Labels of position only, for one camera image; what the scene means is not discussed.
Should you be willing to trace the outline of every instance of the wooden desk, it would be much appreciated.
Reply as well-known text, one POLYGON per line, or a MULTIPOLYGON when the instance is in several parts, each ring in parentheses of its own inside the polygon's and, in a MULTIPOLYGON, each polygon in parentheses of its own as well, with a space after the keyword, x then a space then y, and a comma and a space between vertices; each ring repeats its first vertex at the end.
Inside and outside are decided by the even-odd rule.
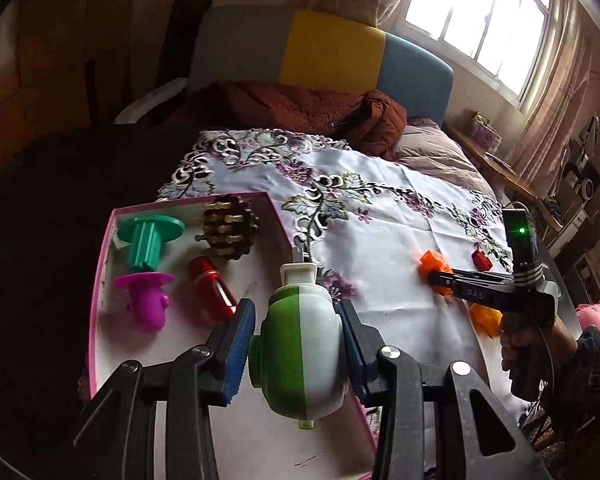
POLYGON ((532 202, 547 225, 554 231, 560 231, 562 225, 549 213, 542 200, 533 192, 529 185, 516 173, 512 173, 507 168, 498 164, 493 158, 486 155, 484 148, 474 142, 473 139, 467 137, 461 130, 444 123, 443 131, 451 137, 455 142, 460 144, 471 156, 478 159, 480 169, 484 172, 484 177, 487 180, 497 180, 504 186, 511 188, 516 193, 519 193, 524 198, 532 202))

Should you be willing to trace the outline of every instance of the bed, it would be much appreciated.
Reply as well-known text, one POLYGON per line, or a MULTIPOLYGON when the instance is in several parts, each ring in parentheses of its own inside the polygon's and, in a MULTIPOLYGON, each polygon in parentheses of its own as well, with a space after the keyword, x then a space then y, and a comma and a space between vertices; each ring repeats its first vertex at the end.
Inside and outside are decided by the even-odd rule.
MULTIPOLYGON (((67 376, 84 362, 93 269, 110 211, 261 190, 277 204, 290 240, 318 264, 321 283, 335 299, 352 298, 363 322, 416 359, 469 362, 517 414, 522 404, 499 369, 499 342, 477 336, 464 303, 433 294, 416 270, 428 249, 471 269, 476 245, 494 270, 510 265, 499 204, 438 127, 451 68, 375 28, 263 6, 209 10, 187 67, 190 72, 172 73, 118 122, 133 123, 139 110, 180 91, 251 80, 359 94, 377 89, 407 110, 411 124, 393 148, 394 162, 324 136, 275 128, 199 133, 193 123, 169 121, 74 132, 19 153, 0 172, 0 373, 15 389, 22 381, 29 385, 26 400, 17 402, 36 406, 32 427, 49 426, 50 413, 55 430, 75 416, 76 403, 66 402, 73 386, 67 376), (10 352, 23 344, 31 348, 25 370, 10 352)), ((427 428, 432 465, 431 412, 427 428)))

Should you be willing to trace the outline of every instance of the human hand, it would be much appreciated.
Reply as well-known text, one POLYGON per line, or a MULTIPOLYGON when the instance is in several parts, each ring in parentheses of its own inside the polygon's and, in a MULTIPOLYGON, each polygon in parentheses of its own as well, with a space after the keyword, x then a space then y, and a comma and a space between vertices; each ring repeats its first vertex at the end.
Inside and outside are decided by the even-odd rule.
MULTIPOLYGON (((539 346, 544 348, 544 342, 538 332, 537 326, 527 326, 513 334, 505 332, 507 327, 507 314, 502 316, 500 328, 503 331, 500 336, 502 345, 502 369, 507 372, 519 356, 519 349, 527 346, 539 346)), ((554 363, 554 372, 557 371, 576 353, 577 341, 567 330, 559 317, 555 318, 550 326, 541 326, 542 334, 554 363)))

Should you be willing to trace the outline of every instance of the green and white toy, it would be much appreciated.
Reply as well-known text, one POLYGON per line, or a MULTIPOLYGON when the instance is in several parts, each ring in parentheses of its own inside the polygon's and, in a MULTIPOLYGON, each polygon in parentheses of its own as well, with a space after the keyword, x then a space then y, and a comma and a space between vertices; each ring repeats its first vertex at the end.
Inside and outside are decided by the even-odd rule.
POLYGON ((315 264, 280 267, 283 286, 269 298, 260 335, 251 337, 249 375, 269 407, 310 429, 335 412, 347 391, 342 320, 315 264))

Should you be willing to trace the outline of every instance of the headboard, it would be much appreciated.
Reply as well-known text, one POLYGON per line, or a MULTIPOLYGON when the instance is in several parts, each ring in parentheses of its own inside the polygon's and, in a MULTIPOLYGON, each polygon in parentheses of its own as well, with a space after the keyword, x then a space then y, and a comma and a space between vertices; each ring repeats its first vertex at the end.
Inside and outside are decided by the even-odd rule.
POLYGON ((378 88, 408 117, 442 124, 453 70, 409 41, 330 14, 222 6, 209 9, 200 25, 189 90, 215 80, 360 93, 378 88))

